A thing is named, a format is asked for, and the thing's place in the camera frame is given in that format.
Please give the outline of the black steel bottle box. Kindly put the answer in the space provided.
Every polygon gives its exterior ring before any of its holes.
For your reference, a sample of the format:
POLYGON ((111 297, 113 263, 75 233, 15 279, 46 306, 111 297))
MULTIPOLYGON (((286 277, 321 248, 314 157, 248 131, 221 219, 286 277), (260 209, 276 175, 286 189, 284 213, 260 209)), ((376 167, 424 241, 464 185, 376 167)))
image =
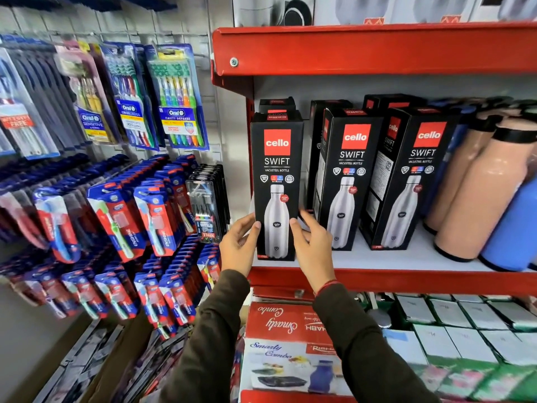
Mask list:
POLYGON ((332 236, 332 250, 352 250, 382 123, 364 109, 324 110, 312 209, 332 236))
POLYGON ((457 109, 388 108, 359 230, 370 250, 406 250, 461 118, 457 109))
POLYGON ((298 218, 303 119, 296 109, 255 113, 251 121, 253 203, 259 259, 295 259, 289 220, 298 218))
POLYGON ((262 114, 286 113, 296 110, 296 104, 292 96, 282 99, 261 99, 258 112, 262 114))
POLYGON ((389 108, 424 107, 427 100, 410 94, 366 94, 362 109, 367 113, 384 117, 389 108))
POLYGON ((321 137, 323 133, 323 119, 326 108, 352 108, 353 103, 349 100, 313 100, 310 105, 310 118, 308 132, 311 134, 311 147, 308 150, 307 169, 305 176, 305 209, 313 213, 313 201, 315 193, 315 182, 319 168, 319 155, 321 147, 321 137))

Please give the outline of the group of white boxes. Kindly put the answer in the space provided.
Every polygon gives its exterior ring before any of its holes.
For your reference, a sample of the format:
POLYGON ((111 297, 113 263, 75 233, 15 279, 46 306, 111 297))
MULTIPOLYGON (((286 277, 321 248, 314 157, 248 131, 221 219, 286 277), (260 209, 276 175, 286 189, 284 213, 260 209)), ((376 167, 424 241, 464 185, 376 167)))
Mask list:
POLYGON ((417 373, 537 367, 537 352, 513 332, 476 328, 455 301, 395 294, 388 315, 393 326, 383 336, 417 373))

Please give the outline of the stack of black toothbrush packs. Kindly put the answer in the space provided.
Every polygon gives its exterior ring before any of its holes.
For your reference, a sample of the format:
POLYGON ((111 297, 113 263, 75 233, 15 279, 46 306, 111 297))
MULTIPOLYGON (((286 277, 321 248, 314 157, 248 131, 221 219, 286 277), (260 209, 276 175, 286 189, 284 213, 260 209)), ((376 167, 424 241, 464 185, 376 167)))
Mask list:
POLYGON ((220 243, 230 224, 223 165, 201 164, 186 179, 186 187, 201 241, 220 243))

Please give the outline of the pink yellow toothbrush pack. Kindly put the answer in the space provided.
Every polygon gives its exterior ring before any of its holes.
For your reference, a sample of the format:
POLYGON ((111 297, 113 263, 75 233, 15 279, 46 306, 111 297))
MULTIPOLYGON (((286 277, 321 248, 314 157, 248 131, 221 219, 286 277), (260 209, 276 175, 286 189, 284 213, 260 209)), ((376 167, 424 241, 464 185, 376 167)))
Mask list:
POLYGON ((94 44, 77 41, 54 46, 56 66, 69 82, 74 110, 86 138, 98 144, 121 143, 123 139, 101 78, 99 49, 94 44))

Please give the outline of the red metal shelf board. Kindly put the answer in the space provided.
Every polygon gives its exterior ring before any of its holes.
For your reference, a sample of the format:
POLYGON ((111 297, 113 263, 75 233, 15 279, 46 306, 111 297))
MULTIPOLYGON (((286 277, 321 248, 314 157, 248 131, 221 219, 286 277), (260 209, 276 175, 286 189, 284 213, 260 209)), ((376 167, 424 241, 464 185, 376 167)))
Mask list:
MULTIPOLYGON (((357 291, 537 297, 537 272, 335 269, 335 276, 357 291)), ((310 290, 299 268, 254 266, 248 280, 252 286, 310 290)))
POLYGON ((221 27, 211 80, 253 76, 537 73, 536 22, 221 27))

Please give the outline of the multicolour toothbrush pack yellow label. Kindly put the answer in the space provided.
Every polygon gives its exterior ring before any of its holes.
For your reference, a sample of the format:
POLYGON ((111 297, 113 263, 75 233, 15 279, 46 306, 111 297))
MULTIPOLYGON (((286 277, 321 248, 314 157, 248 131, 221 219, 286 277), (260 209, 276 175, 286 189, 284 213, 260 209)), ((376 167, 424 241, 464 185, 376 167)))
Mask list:
POLYGON ((190 44, 149 44, 145 58, 157 97, 157 118, 175 149, 208 151, 209 142, 190 44))

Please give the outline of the peach bottle with black cap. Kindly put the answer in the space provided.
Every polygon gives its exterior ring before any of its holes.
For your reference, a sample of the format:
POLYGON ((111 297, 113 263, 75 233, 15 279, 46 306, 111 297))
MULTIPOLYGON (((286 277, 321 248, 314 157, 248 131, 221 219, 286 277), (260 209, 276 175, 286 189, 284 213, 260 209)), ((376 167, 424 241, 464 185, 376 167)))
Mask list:
POLYGON ((434 249, 455 262, 476 259, 527 175, 537 143, 537 122, 507 117, 471 163, 434 239, 434 249))
POLYGON ((460 144, 448 158, 447 167, 423 222, 424 228, 436 235, 453 203, 470 165, 486 147, 498 124, 510 116, 506 109, 491 109, 473 115, 460 144))

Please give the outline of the person's left hand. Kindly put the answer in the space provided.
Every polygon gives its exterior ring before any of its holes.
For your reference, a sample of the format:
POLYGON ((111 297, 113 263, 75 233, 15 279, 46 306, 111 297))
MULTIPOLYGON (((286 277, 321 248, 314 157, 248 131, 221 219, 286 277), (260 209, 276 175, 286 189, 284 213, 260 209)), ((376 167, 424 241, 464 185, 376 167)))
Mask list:
POLYGON ((233 223, 223 237, 219 247, 222 261, 222 271, 234 270, 247 277, 253 263, 256 249, 245 249, 244 238, 256 221, 254 213, 240 218, 233 223))

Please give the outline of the pile of dark packets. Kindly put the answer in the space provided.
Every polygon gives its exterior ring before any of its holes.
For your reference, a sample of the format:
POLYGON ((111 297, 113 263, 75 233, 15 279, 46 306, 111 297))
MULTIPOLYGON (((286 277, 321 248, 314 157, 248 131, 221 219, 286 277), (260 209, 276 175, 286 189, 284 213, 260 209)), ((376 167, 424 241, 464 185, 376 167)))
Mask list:
MULTIPOLYGON (((88 326, 59 363, 47 382, 28 403, 80 403, 129 320, 98 320, 88 326)), ((162 340, 153 329, 128 383, 113 403, 142 403, 158 396, 187 341, 191 326, 179 328, 175 337, 162 340)))

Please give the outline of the group of green floral boxes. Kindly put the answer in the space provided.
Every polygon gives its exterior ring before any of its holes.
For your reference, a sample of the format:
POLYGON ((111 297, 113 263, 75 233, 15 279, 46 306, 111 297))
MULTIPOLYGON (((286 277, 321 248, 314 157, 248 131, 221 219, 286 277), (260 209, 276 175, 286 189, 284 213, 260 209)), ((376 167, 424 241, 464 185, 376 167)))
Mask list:
POLYGON ((440 398, 505 401, 532 375, 537 365, 514 365, 427 356, 426 363, 410 363, 426 388, 440 398))

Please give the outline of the person's right hand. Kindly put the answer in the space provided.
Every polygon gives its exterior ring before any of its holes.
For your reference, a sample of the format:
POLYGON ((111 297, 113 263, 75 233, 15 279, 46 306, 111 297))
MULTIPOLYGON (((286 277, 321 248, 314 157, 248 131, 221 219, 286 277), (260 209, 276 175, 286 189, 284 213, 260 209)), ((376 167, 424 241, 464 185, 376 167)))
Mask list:
POLYGON ((309 228, 308 247, 295 250, 296 258, 313 293, 318 294, 326 284, 336 280, 332 262, 332 236, 306 210, 300 209, 300 216, 309 228))

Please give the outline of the white appliance box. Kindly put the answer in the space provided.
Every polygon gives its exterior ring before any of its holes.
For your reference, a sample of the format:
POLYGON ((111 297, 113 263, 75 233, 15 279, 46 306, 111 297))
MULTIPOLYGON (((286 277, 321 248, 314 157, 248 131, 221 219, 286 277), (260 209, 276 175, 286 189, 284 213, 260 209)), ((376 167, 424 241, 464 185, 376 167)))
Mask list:
POLYGON ((537 0, 476 0, 470 22, 537 22, 537 0))
POLYGON ((315 0, 232 0, 235 27, 312 26, 315 0))
POLYGON ((396 0, 315 0, 313 26, 389 24, 396 0))
POLYGON ((395 0, 389 24, 468 22, 476 0, 395 0))

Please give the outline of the blue toothbrush pack white label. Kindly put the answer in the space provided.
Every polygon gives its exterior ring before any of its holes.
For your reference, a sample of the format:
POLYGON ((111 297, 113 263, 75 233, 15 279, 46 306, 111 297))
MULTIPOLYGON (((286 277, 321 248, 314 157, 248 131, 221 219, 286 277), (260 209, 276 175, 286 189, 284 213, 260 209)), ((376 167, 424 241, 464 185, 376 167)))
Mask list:
POLYGON ((144 47, 138 43, 111 41, 102 43, 100 48, 129 144, 139 149, 160 151, 162 138, 147 87, 144 47))

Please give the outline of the red lunch set box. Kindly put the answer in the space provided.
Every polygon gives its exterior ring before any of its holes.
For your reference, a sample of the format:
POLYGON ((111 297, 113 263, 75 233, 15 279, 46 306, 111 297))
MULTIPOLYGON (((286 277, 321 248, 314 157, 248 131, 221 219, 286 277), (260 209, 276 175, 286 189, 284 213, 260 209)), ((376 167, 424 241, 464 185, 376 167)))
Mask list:
POLYGON ((251 390, 353 397, 341 360, 312 306, 250 305, 240 392, 251 390))

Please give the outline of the person's left forearm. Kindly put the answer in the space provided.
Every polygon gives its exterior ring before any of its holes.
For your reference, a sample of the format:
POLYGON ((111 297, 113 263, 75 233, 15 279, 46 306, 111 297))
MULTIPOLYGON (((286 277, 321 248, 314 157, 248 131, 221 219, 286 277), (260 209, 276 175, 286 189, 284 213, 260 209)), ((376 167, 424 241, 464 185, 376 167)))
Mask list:
POLYGON ((243 274, 224 270, 201 304, 186 343, 158 403, 230 403, 239 312, 250 292, 243 274))

